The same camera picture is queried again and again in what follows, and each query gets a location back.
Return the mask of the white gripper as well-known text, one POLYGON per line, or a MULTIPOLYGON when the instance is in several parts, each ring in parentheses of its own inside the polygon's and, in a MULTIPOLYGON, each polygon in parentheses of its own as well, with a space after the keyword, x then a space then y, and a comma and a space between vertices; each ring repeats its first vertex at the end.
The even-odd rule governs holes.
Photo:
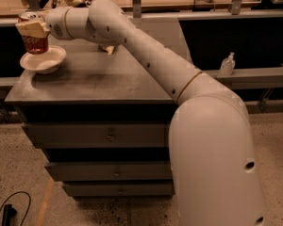
POLYGON ((38 17, 44 18, 45 22, 37 18, 17 23, 16 28, 22 36, 46 38, 51 33, 58 40, 68 40, 70 38, 66 28, 68 10, 68 7, 58 7, 36 11, 38 17))

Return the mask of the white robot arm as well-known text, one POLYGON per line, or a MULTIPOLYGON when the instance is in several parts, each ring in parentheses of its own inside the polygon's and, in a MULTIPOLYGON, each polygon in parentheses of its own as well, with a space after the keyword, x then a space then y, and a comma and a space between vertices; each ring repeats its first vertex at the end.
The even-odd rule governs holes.
POLYGON ((247 108, 110 0, 45 17, 68 53, 8 94, 73 197, 174 192, 180 226, 267 226, 247 108))

